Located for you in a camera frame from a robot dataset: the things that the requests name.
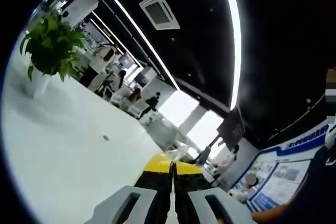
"yellow surface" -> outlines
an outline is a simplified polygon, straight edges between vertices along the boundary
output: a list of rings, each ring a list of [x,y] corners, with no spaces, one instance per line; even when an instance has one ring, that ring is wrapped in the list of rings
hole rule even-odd
[[[156,173],[169,173],[170,163],[172,161],[167,158],[164,154],[156,154],[147,163],[143,169],[146,172],[156,172]]]
[[[191,165],[180,161],[176,162],[176,169],[178,175],[202,173],[202,170],[196,165]]]

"bright window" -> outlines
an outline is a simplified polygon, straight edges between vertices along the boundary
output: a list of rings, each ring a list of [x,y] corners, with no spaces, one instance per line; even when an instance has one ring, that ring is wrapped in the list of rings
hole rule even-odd
[[[215,112],[209,110],[204,116],[196,123],[196,125],[189,131],[187,136],[193,141],[200,149],[204,150],[205,147],[211,143],[218,135],[217,128],[223,122],[223,118]],[[214,158],[221,151],[223,146],[218,147],[217,141],[211,148],[209,157]]]
[[[197,100],[178,90],[159,108],[159,112],[176,127],[179,127],[198,104]]]

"desk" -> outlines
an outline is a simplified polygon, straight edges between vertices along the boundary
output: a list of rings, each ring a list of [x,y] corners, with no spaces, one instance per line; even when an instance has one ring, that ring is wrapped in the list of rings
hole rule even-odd
[[[133,185],[160,149],[136,119],[72,78],[53,77],[40,101],[25,95],[29,59],[17,48],[2,97],[13,182],[37,223],[82,224],[98,203]]]

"office desk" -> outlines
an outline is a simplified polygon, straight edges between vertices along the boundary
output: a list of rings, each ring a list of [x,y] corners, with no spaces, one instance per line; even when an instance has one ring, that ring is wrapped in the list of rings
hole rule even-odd
[[[16,48],[4,83],[8,168],[37,223],[82,224],[160,149],[136,119],[72,78],[55,76],[40,101],[31,99],[21,90],[28,62]]]

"ceiling vent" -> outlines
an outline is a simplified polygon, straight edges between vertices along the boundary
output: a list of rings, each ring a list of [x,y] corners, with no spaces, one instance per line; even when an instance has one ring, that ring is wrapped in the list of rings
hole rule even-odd
[[[139,5],[156,30],[180,29],[166,0],[144,0]]]

